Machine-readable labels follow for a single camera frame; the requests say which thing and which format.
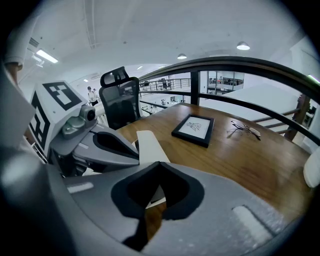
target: fluorescent light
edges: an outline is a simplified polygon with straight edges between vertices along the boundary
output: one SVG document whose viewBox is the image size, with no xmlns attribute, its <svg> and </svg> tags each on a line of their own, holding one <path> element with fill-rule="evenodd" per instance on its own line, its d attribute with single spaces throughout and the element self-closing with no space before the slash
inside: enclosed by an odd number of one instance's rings
<svg viewBox="0 0 320 256">
<path fill-rule="evenodd" d="M 244 41 L 239 42 L 236 48 L 239 50 L 245 50 L 245 51 L 250 49 L 249 45 Z"/>
<path fill-rule="evenodd" d="M 183 54 L 183 53 L 180 53 L 180 54 L 178 55 L 178 59 L 179 59 L 179 60 L 183 60 L 183 59 L 185 59 L 185 58 L 187 58 L 187 56 L 186 56 L 185 54 Z"/>
<path fill-rule="evenodd" d="M 44 52 L 43 50 L 38 50 L 36 54 L 40 55 L 41 57 L 47 59 L 48 61 L 52 63 L 57 63 L 58 60 L 55 59 L 54 57 L 50 56 L 48 53 Z"/>
<path fill-rule="evenodd" d="M 318 84 L 320 84 L 320 82 L 315 78 L 313 77 L 312 75 L 308 74 L 308 77 L 310 77 L 312 80 L 316 81 Z"/>
</svg>

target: black office chair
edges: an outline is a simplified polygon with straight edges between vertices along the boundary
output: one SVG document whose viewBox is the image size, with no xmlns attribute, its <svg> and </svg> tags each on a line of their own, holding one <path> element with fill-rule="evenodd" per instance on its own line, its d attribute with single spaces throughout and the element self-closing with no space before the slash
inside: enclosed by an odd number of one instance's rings
<svg viewBox="0 0 320 256">
<path fill-rule="evenodd" d="M 119 67 L 101 76 L 101 98 L 110 128 L 117 130 L 139 118 L 139 80 L 129 77 L 125 67 Z"/>
</svg>

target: picture frame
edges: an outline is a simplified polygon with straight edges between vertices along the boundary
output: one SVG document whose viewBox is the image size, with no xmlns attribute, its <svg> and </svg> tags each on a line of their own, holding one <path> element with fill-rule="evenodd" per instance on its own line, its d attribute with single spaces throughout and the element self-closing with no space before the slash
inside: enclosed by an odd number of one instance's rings
<svg viewBox="0 0 320 256">
<path fill-rule="evenodd" d="M 210 143 L 214 123 L 214 118 L 189 114 L 171 132 L 171 135 L 207 148 Z"/>
</svg>

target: ceiling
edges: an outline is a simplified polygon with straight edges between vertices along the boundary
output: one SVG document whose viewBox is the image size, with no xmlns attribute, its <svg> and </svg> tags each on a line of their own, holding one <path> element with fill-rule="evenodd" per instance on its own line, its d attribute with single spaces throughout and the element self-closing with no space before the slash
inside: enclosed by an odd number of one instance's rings
<svg viewBox="0 0 320 256">
<path fill-rule="evenodd" d="M 20 84 L 83 79 L 125 66 L 142 76 L 161 65 L 209 56 L 269 60 L 289 49 L 300 26 L 267 0 L 56 0 L 40 9 L 32 38 L 58 59 L 35 66 L 28 51 Z M 245 41 L 248 51 L 236 48 Z"/>
</svg>

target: wooden desk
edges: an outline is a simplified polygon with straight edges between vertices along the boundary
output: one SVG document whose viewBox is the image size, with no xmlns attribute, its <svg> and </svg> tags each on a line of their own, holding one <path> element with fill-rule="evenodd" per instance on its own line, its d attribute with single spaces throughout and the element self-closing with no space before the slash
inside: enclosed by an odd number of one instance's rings
<svg viewBox="0 0 320 256">
<path fill-rule="evenodd" d="M 215 118 L 208 148 L 171 136 L 188 115 Z M 261 133 L 261 141 L 235 129 L 239 120 Z M 259 124 L 218 110 L 180 103 L 118 129 L 131 143 L 136 131 L 154 133 L 172 163 L 232 179 L 271 204 L 290 222 L 302 215 L 312 198 L 303 177 L 309 154 Z"/>
</svg>

